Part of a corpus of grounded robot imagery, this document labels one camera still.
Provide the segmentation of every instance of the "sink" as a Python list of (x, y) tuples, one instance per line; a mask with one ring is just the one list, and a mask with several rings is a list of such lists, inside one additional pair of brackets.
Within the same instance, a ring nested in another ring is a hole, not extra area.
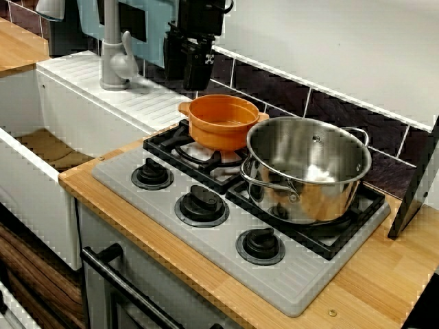
[(111, 92), (99, 86), (99, 56), (51, 59), (0, 79), (0, 202), (65, 263), (81, 267), (75, 200), (58, 172), (16, 140), (46, 128), (74, 150), (98, 157), (179, 122), (189, 100), (154, 82)]

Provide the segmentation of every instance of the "stainless steel pot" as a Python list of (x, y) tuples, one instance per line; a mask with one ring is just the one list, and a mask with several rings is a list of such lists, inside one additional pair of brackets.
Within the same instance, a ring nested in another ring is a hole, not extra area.
[[(364, 143), (347, 131), (361, 132)], [(372, 158), (364, 130), (313, 119), (282, 117), (256, 124), (241, 165), (253, 202), (280, 220), (332, 221), (354, 200)]]

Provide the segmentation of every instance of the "faucet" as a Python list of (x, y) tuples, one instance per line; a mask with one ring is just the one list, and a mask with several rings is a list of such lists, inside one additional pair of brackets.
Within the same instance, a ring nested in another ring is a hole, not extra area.
[(105, 36), (99, 83), (105, 90), (125, 90), (130, 85), (129, 79), (139, 77), (139, 67), (132, 54), (131, 33), (126, 31), (121, 38), (119, 0), (105, 0), (104, 14)]

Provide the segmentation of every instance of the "orange pot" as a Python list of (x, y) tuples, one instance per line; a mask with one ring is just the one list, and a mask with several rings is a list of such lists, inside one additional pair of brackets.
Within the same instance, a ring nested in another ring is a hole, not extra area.
[(218, 151), (236, 151), (245, 147), (250, 128), (270, 118), (249, 101), (227, 95), (198, 97), (181, 103), (178, 110), (189, 118), (191, 137)]

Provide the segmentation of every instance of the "white wall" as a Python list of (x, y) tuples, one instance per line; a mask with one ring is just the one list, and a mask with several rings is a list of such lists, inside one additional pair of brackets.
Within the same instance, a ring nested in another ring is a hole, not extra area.
[(434, 125), (438, 0), (235, 0), (224, 29), (220, 47)]

